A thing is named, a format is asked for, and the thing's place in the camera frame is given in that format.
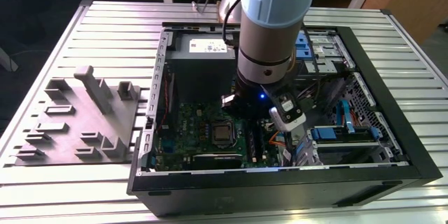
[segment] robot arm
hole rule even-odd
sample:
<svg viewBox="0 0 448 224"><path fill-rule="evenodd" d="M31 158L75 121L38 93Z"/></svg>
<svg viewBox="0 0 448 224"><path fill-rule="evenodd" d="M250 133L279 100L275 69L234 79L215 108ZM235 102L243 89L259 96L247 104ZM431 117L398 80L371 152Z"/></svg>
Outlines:
<svg viewBox="0 0 448 224"><path fill-rule="evenodd" d="M270 107L274 105L271 117L283 131L291 131L306 120L286 75L291 61L296 60L292 49L311 2L242 0L236 96L227 97L223 104L234 106L234 98L238 97L244 100L243 103L255 104L264 93L272 101ZM263 110L264 104L262 102L259 107L255 106L255 113ZM258 115L248 113L246 108L240 110L244 110L240 114L256 118Z"/></svg>

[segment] slotted aluminum table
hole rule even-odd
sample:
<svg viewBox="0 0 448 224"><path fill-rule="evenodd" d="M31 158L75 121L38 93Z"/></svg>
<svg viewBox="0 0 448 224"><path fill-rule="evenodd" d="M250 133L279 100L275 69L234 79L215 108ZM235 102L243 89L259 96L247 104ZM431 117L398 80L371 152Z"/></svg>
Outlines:
<svg viewBox="0 0 448 224"><path fill-rule="evenodd" d="M52 77L71 85L79 65L92 65L107 84L131 80L143 88L135 127L146 123L152 67L163 21L216 22L216 6L199 14L190 4L84 1L0 140L0 220L24 223L163 221L126 193L131 165L18 167L15 146L36 124ZM350 26L446 176L362 207L195 216L195 223L444 223L448 220L448 90L434 66L392 16L379 10L312 8L307 25ZM132 142L139 131L134 132Z"/></svg>

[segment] floor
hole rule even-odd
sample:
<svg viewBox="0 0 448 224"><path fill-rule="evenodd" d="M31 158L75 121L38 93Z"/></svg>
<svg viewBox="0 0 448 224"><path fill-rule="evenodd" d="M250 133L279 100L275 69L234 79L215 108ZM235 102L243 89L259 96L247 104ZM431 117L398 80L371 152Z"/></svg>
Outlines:
<svg viewBox="0 0 448 224"><path fill-rule="evenodd" d="M16 72L0 67L0 135L47 61L82 0L0 0L15 17L0 14L0 47L20 66ZM104 0L162 2L162 0ZM448 76L448 33L438 28L423 49Z"/></svg>
<svg viewBox="0 0 448 224"><path fill-rule="evenodd" d="M448 32L439 27L422 45L422 49L430 56L443 74L448 77Z"/></svg>

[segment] green circuit board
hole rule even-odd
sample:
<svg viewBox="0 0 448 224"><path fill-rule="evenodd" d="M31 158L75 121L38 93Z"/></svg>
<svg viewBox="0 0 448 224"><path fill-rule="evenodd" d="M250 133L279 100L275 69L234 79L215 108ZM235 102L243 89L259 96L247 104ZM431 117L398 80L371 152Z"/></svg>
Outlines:
<svg viewBox="0 0 448 224"><path fill-rule="evenodd" d="M232 122L234 144L222 146L212 142L212 127L216 122ZM220 108L219 103L179 105L176 120L176 134L174 139L163 138L159 142L159 149L170 147L170 153L158 155L158 170L184 170L183 162L194 154L240 154L243 156L243 167L270 167L274 159L266 158L254 162L247 158L247 144L244 136L243 121L232 118Z"/></svg>

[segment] wire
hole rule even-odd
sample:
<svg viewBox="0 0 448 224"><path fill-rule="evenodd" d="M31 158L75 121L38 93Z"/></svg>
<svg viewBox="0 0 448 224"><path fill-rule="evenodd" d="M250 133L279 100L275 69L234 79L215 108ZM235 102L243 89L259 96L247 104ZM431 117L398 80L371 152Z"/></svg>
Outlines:
<svg viewBox="0 0 448 224"><path fill-rule="evenodd" d="M16 56L16 55L26 54L26 53L28 53L28 52L47 52L47 53L51 53L51 51L48 51L48 50L27 50L27 51L16 52L16 53L12 54L12 55L8 55L8 57L10 57L10 70L11 70L11 72L15 71L15 70L12 69L12 57Z"/></svg>
<svg viewBox="0 0 448 224"><path fill-rule="evenodd" d="M291 72L291 70L295 68L295 65L296 65L296 50L292 50L291 61L292 61L292 64L290 65L287 72Z"/></svg>
<svg viewBox="0 0 448 224"><path fill-rule="evenodd" d="M230 16L231 16L231 13L234 11L234 9L236 8L238 4L240 3L242 0L236 0L234 5L231 6L230 10L227 11L226 13L226 18L224 18L224 22L223 22L223 40L224 40L224 43L226 45L228 46L234 46L232 45L232 41L230 41L227 38L226 38L226 27L227 27L227 22L230 20Z"/></svg>
<svg viewBox="0 0 448 224"><path fill-rule="evenodd" d="M318 100L319 92L320 92L320 79L318 80L318 91L315 95L315 101Z"/></svg>
<svg viewBox="0 0 448 224"><path fill-rule="evenodd" d="M22 55L27 52L47 52L47 53L51 53L51 51L48 51L48 50L27 50L27 51L16 52L15 54L10 55L10 57L16 56L16 55Z"/></svg>
<svg viewBox="0 0 448 224"><path fill-rule="evenodd" d="M284 144L284 143L274 141L274 139L275 139L275 137L278 136L279 133L280 133L280 131L278 131L278 132L272 135L272 137L271 137L271 139L270 139L270 144L275 144L275 145L280 145L280 146L286 147L286 144Z"/></svg>
<svg viewBox="0 0 448 224"><path fill-rule="evenodd" d="M158 127L158 132L162 129L162 125L163 125L163 123L166 121L166 118L167 118L167 115L168 115L168 81L167 81L167 76L164 77L164 81L166 81L166 114L163 115L163 119L162 119L160 125Z"/></svg>
<svg viewBox="0 0 448 224"><path fill-rule="evenodd" d="M204 4L204 7L203 7L203 9L202 10L199 10L199 2L200 2L202 0L198 0L198 2L196 2L196 4L198 4L198 6L196 6L196 10L198 10L198 12L200 13L200 14L203 14L204 13L204 11L206 11L206 8L207 8L207 5L208 5L208 2L211 1L211 0L206 0L206 4Z"/></svg>

